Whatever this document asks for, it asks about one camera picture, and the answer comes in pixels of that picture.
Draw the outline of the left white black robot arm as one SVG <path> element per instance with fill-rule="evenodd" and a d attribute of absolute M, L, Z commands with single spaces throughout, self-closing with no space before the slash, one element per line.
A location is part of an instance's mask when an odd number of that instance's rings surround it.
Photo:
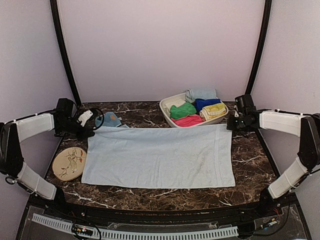
<path fill-rule="evenodd" d="M 63 190 L 48 182 L 35 169 L 35 157 L 43 167 L 48 164 L 53 148 L 50 140 L 40 142 L 41 136 L 53 133 L 60 138 L 64 134 L 73 135 L 79 140 L 92 137 L 95 133 L 87 126 L 95 111 L 86 110 L 78 117 L 73 116 L 74 102 L 60 98 L 55 108 L 34 113 L 0 124 L 0 173 L 8 185 L 18 185 L 29 194 L 52 202 L 51 210 L 60 218 L 67 218 L 71 213 L 65 203 Z"/>

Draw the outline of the large light blue towel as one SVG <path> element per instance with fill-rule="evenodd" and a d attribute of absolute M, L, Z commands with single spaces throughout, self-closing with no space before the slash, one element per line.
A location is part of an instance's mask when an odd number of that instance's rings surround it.
<path fill-rule="evenodd" d="M 103 126 L 88 139 L 81 182 L 139 189 L 236 185 L 225 124 L 185 128 Z"/>

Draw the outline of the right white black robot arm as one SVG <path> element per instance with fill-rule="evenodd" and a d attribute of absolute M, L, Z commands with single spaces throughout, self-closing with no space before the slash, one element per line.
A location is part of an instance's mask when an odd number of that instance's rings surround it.
<path fill-rule="evenodd" d="M 273 200 L 289 191 L 296 191 L 303 202 L 307 197 L 319 199 L 319 108 L 296 113 L 280 109 L 243 110 L 229 118 L 227 128 L 233 131 L 260 130 L 281 171 L 277 180 L 267 187 L 267 197 L 255 205 L 258 216 L 266 217 L 275 208 Z"/>

